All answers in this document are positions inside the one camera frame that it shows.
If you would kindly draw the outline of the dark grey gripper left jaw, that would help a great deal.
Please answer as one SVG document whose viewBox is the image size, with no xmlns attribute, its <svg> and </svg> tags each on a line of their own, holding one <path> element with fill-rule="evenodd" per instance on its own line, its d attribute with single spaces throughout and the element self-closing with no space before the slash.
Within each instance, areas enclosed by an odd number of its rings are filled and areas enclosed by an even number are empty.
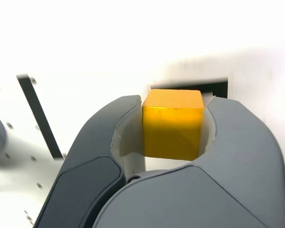
<svg viewBox="0 0 285 228">
<path fill-rule="evenodd" d="M 75 138 L 35 222 L 37 228 L 90 228 L 130 177 L 145 171 L 139 95 L 95 113 Z"/>
</svg>

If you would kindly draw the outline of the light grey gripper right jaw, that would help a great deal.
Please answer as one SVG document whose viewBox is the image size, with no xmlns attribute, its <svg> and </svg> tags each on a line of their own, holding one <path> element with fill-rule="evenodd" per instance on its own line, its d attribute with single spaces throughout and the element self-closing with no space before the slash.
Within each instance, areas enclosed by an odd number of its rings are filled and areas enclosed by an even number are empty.
<svg viewBox="0 0 285 228">
<path fill-rule="evenodd" d="M 285 166 L 269 128 L 240 102 L 215 97 L 206 151 L 127 184 L 96 228 L 283 228 Z"/>
</svg>

